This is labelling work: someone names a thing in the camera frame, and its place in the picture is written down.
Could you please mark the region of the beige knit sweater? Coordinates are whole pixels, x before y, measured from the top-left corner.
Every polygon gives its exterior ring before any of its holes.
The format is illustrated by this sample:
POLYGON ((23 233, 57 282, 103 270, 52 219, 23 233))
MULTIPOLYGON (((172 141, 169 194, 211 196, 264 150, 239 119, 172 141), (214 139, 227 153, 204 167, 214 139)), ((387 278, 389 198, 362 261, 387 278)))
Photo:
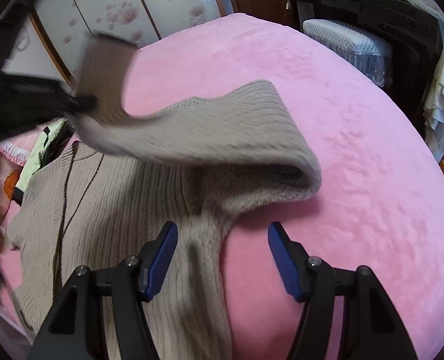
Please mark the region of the beige knit sweater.
POLYGON ((158 354, 231 359, 222 242, 247 211, 313 197, 321 167, 266 80, 133 118, 121 92, 135 53, 114 37, 88 39, 78 92, 96 108, 71 118, 80 142, 31 177, 8 226, 23 268, 15 310, 34 339, 76 267, 112 267, 172 221, 178 245, 145 311, 158 354))

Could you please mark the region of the green and black garment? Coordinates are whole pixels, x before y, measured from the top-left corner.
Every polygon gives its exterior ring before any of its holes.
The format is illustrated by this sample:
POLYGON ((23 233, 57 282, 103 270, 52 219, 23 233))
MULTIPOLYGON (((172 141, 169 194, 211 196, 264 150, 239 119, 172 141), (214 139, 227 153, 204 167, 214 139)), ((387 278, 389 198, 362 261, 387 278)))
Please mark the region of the green and black garment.
POLYGON ((74 129, 66 119, 59 119, 44 127, 14 187, 12 200, 17 205, 23 204, 23 197, 34 173, 57 159, 74 135, 74 129))

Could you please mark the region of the white covered piano stool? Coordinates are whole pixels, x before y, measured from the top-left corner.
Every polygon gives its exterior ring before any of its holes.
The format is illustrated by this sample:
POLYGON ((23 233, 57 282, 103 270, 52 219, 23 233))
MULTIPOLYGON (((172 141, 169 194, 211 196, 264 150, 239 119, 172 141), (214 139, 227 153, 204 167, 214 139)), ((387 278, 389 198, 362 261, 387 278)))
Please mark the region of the white covered piano stool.
POLYGON ((303 33, 334 51, 380 88, 391 85, 391 45, 382 38, 336 20, 307 19, 303 33))

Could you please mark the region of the black upright piano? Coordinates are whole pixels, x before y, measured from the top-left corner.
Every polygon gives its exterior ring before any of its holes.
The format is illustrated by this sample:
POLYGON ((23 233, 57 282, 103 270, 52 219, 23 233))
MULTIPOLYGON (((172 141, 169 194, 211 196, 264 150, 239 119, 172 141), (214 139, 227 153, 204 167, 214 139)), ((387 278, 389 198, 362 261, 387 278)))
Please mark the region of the black upright piano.
POLYGON ((381 88, 423 133, 423 106, 442 54, 438 20, 403 0, 288 0, 294 27, 336 20, 373 33, 392 47, 391 85, 381 88))

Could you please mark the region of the pink cartoon pillow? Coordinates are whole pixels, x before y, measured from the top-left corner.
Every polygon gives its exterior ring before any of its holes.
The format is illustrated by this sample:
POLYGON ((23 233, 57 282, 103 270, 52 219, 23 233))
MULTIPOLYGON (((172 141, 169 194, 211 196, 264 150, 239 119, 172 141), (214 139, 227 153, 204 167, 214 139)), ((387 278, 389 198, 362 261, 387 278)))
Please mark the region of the pink cartoon pillow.
POLYGON ((14 195, 14 190, 19 180, 20 174, 21 174, 20 169, 14 169, 11 172, 9 172, 4 179, 3 191, 5 197, 7 197, 9 201, 12 200, 12 197, 14 195))

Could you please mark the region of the pink ruffled pillow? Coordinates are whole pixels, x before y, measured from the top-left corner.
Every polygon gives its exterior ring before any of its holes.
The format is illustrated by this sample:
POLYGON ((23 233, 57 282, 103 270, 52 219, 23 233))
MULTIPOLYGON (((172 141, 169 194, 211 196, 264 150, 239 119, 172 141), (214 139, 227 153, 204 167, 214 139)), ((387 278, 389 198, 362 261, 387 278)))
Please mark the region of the pink ruffled pillow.
POLYGON ((8 161, 24 167, 36 141, 34 133, 24 133, 0 142, 0 153, 8 161))

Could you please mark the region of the floral sliding wardrobe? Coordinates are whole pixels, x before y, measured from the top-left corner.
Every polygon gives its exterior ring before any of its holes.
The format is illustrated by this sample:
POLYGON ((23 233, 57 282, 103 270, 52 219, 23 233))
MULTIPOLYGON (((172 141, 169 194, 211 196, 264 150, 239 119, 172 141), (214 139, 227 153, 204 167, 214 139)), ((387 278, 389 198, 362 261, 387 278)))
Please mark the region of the floral sliding wardrobe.
POLYGON ((109 33, 145 47, 224 16, 221 0, 36 0, 31 22, 62 79, 78 74, 84 39, 109 33))

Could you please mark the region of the pink bed blanket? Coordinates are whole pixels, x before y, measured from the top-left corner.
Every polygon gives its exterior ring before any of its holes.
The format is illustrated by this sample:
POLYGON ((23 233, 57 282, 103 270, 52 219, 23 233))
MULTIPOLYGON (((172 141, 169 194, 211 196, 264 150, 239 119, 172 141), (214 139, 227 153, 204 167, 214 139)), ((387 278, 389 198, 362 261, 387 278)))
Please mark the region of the pink bed blanket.
POLYGON ((121 92, 133 118, 188 98, 273 84, 321 167, 308 200, 238 217, 220 249, 230 359, 283 359, 301 306, 269 252, 273 221, 335 267, 371 267, 420 359, 444 346, 444 175, 390 100, 340 57, 291 28, 227 16, 136 49, 121 92))

